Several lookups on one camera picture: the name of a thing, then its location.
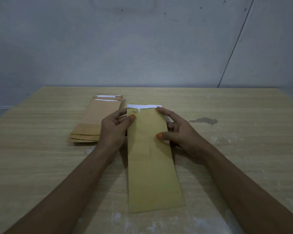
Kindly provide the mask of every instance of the forearm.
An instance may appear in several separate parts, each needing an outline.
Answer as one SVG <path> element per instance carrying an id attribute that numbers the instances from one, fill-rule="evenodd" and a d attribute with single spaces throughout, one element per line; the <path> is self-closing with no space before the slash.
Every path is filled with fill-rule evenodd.
<path id="1" fill-rule="evenodd" d="M 293 234 L 293 214 L 217 149 L 209 149 L 203 160 L 224 200 L 247 234 Z"/>
<path id="2" fill-rule="evenodd" d="M 108 165 L 107 153 L 107 150 L 96 148 L 6 233 L 70 233 Z"/>

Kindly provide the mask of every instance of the left hand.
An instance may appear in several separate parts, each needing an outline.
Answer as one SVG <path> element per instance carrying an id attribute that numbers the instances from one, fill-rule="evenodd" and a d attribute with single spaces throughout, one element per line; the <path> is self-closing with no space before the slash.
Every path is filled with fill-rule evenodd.
<path id="1" fill-rule="evenodd" d="M 107 149 L 109 153 L 114 154 L 124 142 L 126 130 L 134 122 L 136 116 L 123 116 L 127 108 L 120 109 L 102 120 L 101 134 L 97 147 Z"/>

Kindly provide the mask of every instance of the hand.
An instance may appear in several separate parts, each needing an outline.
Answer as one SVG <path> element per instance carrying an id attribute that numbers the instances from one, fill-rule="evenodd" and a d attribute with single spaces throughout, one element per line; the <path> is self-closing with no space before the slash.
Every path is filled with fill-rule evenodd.
<path id="1" fill-rule="evenodd" d="M 178 144 L 192 158 L 201 158 L 212 148 L 202 136 L 190 125 L 188 121 L 178 116 L 176 113 L 165 108 L 157 107 L 159 113 L 169 116 L 174 122 L 168 122 L 168 132 L 158 133 L 156 137 L 160 140 L 170 140 Z"/>
<path id="2" fill-rule="evenodd" d="M 127 108 L 120 109 L 102 120 L 97 147 L 108 149 L 111 154 L 117 152 L 124 142 L 126 130 L 136 118 L 135 115 L 122 117 L 126 112 Z"/>

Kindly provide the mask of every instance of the finger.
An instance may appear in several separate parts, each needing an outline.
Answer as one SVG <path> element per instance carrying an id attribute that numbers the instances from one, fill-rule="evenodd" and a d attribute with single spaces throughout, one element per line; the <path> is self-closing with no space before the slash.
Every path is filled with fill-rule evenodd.
<path id="1" fill-rule="evenodd" d="M 156 135 L 156 138 L 158 138 L 159 140 L 170 140 L 175 143 L 179 143 L 180 141 L 179 133 L 169 131 L 158 133 Z"/>
<path id="2" fill-rule="evenodd" d="M 173 111 L 170 111 L 166 108 L 157 107 L 156 109 L 158 110 L 159 113 L 169 116 L 171 119 L 174 120 L 174 122 L 181 122 L 183 120 L 181 116 L 177 115 Z"/>
<path id="3" fill-rule="evenodd" d="M 124 121 L 120 123 L 118 127 L 121 129 L 123 133 L 125 133 L 128 127 L 135 121 L 135 119 L 136 119 L 136 116 L 132 114 L 126 117 L 126 119 L 124 119 Z"/>
<path id="4" fill-rule="evenodd" d="M 125 115 L 126 113 L 127 113 L 127 108 L 123 108 L 123 109 L 117 110 L 116 112 L 113 112 L 108 117 L 114 117 L 115 119 L 117 119 L 120 116 Z"/>
<path id="5" fill-rule="evenodd" d="M 118 124 L 122 123 L 127 117 L 126 116 L 121 116 L 120 118 L 117 119 Z"/>
<path id="6" fill-rule="evenodd" d="M 167 129 L 168 130 L 174 130 L 175 129 L 175 123 L 174 122 L 167 122 Z"/>

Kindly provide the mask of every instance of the wooden table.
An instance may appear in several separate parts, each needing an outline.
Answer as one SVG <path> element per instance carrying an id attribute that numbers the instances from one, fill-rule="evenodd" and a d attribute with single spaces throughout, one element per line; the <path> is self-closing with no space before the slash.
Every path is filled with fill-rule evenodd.
<path id="1" fill-rule="evenodd" d="M 293 212 L 293 100 L 279 90 L 44 87 L 0 117 L 0 233 L 86 157 L 89 146 L 67 138 L 95 94 L 123 94 L 122 107 L 161 104 L 187 120 L 218 120 L 191 124 Z M 185 208 L 128 214 L 126 160 L 119 156 L 75 233 L 239 233 L 206 169 L 173 153 Z"/>

